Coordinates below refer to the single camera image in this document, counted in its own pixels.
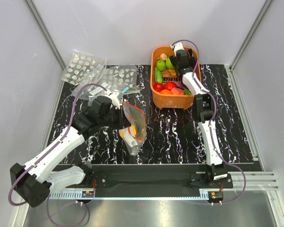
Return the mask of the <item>yellow bell pepper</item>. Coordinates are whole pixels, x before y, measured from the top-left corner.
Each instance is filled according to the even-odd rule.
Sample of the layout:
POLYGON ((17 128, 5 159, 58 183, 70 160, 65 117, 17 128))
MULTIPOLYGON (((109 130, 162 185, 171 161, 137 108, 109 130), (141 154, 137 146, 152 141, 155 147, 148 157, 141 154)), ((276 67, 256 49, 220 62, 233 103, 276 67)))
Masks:
POLYGON ((136 130, 136 127, 134 125, 131 125, 130 127, 127 127, 125 129, 121 129, 119 130, 119 135, 124 138, 124 135, 125 134, 129 134, 130 136, 132 137, 136 137, 136 133, 137 133, 137 130, 136 130))

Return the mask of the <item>orange ginger piece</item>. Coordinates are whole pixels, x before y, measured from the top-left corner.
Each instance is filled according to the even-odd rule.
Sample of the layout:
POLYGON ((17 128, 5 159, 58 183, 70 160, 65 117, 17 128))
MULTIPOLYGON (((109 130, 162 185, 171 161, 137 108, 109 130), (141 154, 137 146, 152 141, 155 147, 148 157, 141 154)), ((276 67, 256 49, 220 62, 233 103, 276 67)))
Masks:
POLYGON ((165 69, 162 74, 168 76, 176 76, 176 72, 173 69, 165 69))

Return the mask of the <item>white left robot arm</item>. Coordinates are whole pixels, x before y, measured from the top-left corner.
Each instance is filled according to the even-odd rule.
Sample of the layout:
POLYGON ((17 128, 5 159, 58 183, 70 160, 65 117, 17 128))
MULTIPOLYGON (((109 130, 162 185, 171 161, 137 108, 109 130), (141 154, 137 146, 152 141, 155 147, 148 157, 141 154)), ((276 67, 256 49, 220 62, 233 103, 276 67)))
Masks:
POLYGON ((90 138, 96 129, 110 127, 114 130, 128 129, 131 114, 126 103, 114 97, 99 96, 85 110, 75 113, 62 134, 35 158, 24 165, 15 163, 10 168, 12 187, 8 200, 13 206, 13 192, 24 199, 30 207, 42 204, 56 190, 71 185, 88 187, 93 181, 92 167, 88 163, 75 164, 68 169, 54 172, 56 166, 76 147, 90 138))

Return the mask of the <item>orange zipper clear bag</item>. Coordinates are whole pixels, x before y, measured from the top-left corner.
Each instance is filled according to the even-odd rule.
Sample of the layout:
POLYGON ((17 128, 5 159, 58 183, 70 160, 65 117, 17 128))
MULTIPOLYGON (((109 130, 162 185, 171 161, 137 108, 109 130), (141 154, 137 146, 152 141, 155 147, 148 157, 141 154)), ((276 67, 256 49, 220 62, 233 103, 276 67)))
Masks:
POLYGON ((130 126, 119 130, 127 150, 131 156, 137 156, 146 139, 146 117, 145 113, 138 107, 123 102, 123 111, 130 126))

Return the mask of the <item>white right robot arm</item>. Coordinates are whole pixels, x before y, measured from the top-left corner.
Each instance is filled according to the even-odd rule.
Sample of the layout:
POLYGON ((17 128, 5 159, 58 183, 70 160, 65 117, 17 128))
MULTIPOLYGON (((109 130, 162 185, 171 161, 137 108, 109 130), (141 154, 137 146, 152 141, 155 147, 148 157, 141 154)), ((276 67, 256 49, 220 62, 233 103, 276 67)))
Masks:
POLYGON ((194 96, 193 120, 198 124, 204 140, 206 151, 206 171, 204 180, 210 187, 217 187, 227 177, 228 171, 218 144, 215 117, 217 104, 215 97, 198 79, 195 72, 197 64, 193 65, 194 58, 191 49, 186 50, 180 43, 173 46, 174 52, 171 63, 177 76, 194 96))

